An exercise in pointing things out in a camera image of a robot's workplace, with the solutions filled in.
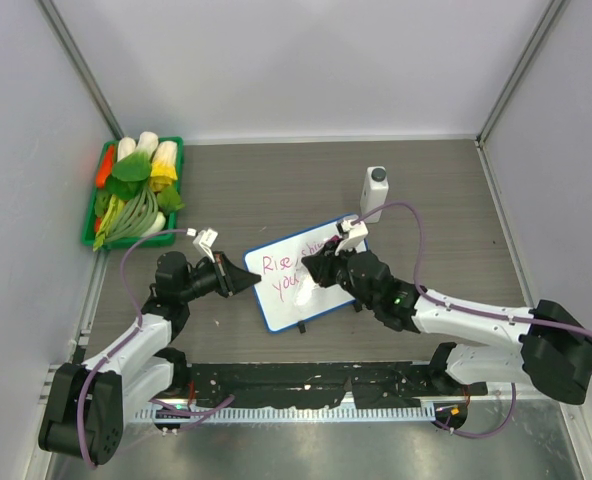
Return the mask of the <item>blue-framed whiteboard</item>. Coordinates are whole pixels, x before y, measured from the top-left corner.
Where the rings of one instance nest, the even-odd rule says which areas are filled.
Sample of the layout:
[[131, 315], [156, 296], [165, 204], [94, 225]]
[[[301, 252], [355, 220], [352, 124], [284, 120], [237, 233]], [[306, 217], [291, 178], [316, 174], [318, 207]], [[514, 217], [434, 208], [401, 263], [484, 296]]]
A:
[[267, 329], [278, 333], [349, 305], [354, 298], [335, 285], [322, 288], [315, 284], [301, 265], [305, 256], [323, 248], [338, 234], [333, 219], [247, 251], [245, 268], [261, 276], [254, 293]]

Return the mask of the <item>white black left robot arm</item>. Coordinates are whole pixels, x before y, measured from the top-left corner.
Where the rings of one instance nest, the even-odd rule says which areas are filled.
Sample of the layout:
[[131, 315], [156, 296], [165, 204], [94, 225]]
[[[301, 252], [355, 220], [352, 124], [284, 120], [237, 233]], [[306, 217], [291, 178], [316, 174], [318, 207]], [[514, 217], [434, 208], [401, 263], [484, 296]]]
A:
[[191, 265], [172, 251], [157, 260], [155, 280], [133, 324], [99, 354], [55, 372], [38, 434], [41, 450], [96, 467], [118, 450], [125, 425], [159, 393], [181, 397], [189, 385], [184, 353], [171, 348], [189, 304], [215, 293], [234, 296], [261, 280], [217, 251]]

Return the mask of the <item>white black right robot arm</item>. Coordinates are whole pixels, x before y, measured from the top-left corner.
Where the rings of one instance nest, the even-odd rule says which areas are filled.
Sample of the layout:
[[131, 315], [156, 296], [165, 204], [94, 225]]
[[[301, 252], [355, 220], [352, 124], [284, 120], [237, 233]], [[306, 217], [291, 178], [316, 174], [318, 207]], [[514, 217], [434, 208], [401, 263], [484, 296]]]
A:
[[521, 383], [549, 398], [584, 403], [592, 377], [592, 337], [560, 304], [509, 308], [454, 299], [400, 280], [370, 250], [337, 251], [332, 243], [302, 264], [322, 288], [338, 286], [396, 332], [444, 334], [475, 342], [447, 345], [427, 380], [441, 395], [480, 382]]

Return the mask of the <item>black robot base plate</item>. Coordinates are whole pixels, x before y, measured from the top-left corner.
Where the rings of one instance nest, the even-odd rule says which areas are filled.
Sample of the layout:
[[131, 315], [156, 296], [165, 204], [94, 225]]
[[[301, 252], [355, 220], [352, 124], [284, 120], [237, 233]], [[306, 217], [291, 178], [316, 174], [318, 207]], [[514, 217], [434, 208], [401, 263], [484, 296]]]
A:
[[193, 393], [214, 408], [233, 396], [233, 408], [330, 409], [350, 393], [359, 409], [418, 406], [426, 397], [485, 396], [484, 382], [463, 386], [413, 362], [195, 363], [181, 387], [154, 395], [169, 401]]

